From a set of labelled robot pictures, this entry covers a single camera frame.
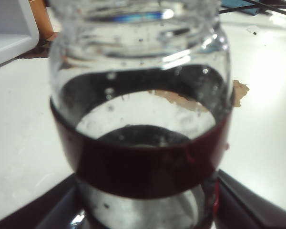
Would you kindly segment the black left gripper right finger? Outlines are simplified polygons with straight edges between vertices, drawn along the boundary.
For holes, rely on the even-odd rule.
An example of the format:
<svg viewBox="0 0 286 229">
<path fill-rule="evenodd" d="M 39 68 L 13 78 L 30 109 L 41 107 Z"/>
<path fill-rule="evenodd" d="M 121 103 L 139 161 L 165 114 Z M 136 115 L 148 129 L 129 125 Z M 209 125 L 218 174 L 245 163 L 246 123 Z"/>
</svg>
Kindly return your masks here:
<svg viewBox="0 0 286 229">
<path fill-rule="evenodd" d="M 286 229 L 286 211 L 218 171 L 217 229 Z"/>
</svg>

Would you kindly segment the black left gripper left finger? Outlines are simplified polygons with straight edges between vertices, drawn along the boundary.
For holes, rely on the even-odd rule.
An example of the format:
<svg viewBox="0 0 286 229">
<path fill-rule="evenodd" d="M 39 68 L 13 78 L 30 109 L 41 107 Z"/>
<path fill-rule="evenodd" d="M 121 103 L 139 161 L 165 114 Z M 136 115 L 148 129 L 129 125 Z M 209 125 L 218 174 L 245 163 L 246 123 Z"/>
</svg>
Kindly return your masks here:
<svg viewBox="0 0 286 229">
<path fill-rule="evenodd" d="M 81 209 L 72 174 L 45 194 L 0 220 L 0 229 L 66 229 Z"/>
</svg>

